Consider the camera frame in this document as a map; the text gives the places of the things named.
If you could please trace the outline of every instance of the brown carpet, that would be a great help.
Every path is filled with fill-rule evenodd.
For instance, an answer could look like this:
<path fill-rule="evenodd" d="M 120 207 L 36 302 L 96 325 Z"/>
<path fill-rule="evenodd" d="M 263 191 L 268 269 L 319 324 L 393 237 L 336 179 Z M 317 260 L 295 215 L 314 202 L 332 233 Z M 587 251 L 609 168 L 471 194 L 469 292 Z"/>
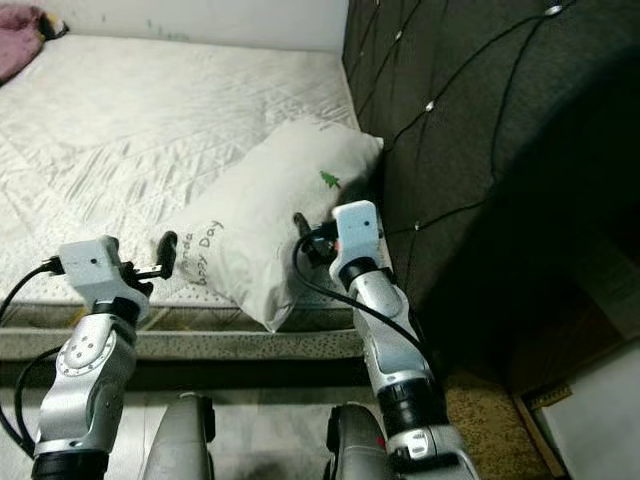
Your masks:
<path fill-rule="evenodd" d="M 460 371 L 446 389 L 449 416 L 482 480 L 552 478 L 502 386 Z"/>

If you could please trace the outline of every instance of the quilted mattress cover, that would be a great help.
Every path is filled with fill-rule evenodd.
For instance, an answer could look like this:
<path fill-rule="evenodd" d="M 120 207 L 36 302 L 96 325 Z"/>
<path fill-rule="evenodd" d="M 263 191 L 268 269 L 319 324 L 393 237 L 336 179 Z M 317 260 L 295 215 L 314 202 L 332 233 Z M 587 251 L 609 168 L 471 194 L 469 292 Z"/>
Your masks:
<path fill-rule="evenodd" d="M 358 128 L 335 54 L 80 35 L 48 43 L 0 89 L 0 297 L 59 245 L 103 234 L 120 240 L 123 260 L 150 265 L 154 225 L 306 115 Z M 64 278 L 40 277 L 8 325 L 63 328 L 80 315 Z M 147 329 L 262 330 L 179 276 L 156 285 Z M 348 328 L 339 307 L 310 294 L 297 313 L 306 320 L 289 323 Z"/>

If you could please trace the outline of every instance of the pink blanket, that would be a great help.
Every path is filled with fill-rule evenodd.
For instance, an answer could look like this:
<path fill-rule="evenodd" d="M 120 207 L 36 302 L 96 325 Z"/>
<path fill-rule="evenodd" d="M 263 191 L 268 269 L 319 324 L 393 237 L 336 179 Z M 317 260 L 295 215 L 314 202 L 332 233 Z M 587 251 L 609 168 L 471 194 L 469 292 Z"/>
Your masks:
<path fill-rule="evenodd" d="M 0 85 L 29 64 L 42 48 L 38 31 L 44 11 L 28 5 L 0 5 Z"/>

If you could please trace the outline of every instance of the pillow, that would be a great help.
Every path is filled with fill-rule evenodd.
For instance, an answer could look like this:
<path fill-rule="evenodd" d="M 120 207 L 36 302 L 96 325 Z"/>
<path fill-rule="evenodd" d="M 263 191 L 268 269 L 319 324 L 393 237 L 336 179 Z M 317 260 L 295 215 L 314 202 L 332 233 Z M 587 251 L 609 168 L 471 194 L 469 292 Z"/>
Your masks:
<path fill-rule="evenodd" d="M 195 202 L 165 222 L 178 234 L 176 270 L 234 301 L 275 332 L 296 299 L 293 223 L 328 217 L 372 173 L 382 139 L 315 118 L 279 126 Z"/>

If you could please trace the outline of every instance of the dark gray headboard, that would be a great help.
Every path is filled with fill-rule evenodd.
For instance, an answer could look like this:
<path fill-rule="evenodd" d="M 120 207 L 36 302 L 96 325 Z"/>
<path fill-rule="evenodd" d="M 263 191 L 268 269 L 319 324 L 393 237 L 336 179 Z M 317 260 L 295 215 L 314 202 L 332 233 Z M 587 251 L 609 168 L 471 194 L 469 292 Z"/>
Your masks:
<path fill-rule="evenodd" d="M 456 355 L 506 341 L 571 239 L 640 197 L 637 2 L 543 17 L 554 3 L 350 2 L 343 60 L 362 129 L 386 141 L 394 268 Z"/>

